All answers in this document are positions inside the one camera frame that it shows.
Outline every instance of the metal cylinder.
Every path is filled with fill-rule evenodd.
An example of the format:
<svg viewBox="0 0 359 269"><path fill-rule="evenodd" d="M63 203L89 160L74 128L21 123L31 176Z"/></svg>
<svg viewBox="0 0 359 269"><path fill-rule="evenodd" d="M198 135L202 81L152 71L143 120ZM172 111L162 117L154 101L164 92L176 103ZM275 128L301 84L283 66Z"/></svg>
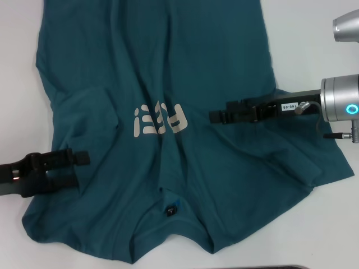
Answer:
<svg viewBox="0 0 359 269"><path fill-rule="evenodd" d="M334 20L333 33L337 42L359 42L359 10Z"/></svg>
<svg viewBox="0 0 359 269"><path fill-rule="evenodd" d="M326 122L359 119L359 75L323 79L320 98Z"/></svg>
<svg viewBox="0 0 359 269"><path fill-rule="evenodd" d="M352 120L353 143L359 143L359 120Z"/></svg>

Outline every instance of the white surface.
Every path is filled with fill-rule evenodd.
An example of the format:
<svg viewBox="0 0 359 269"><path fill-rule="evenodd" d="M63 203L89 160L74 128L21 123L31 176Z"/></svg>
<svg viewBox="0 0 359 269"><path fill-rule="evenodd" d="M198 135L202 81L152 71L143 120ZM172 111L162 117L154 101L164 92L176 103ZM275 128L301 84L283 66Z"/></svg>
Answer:
<svg viewBox="0 0 359 269"><path fill-rule="evenodd" d="M263 0L278 87L320 87L322 78L359 73L359 44L335 43L332 19L357 0ZM42 0L0 0L0 163L50 149L51 112L34 66ZM347 131L349 123L333 125ZM359 175L359 145L340 141ZM357 268L358 177L315 189L298 206L243 242L215 255L171 236L133 268L205 268L297 264L311 269ZM0 268L130 268L62 244L32 242L21 225L30 200L0 197Z"/></svg>

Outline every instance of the t-shirt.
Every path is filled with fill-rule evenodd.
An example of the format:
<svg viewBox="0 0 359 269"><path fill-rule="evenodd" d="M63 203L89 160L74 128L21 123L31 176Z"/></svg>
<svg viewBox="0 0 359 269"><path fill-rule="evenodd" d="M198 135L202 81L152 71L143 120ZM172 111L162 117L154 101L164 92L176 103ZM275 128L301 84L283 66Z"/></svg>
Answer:
<svg viewBox="0 0 359 269"><path fill-rule="evenodd" d="M178 234L215 253L353 175L315 115L210 124L275 91L259 0L45 0L36 66L52 150L91 158L78 188L33 199L37 242L134 263Z"/></svg>

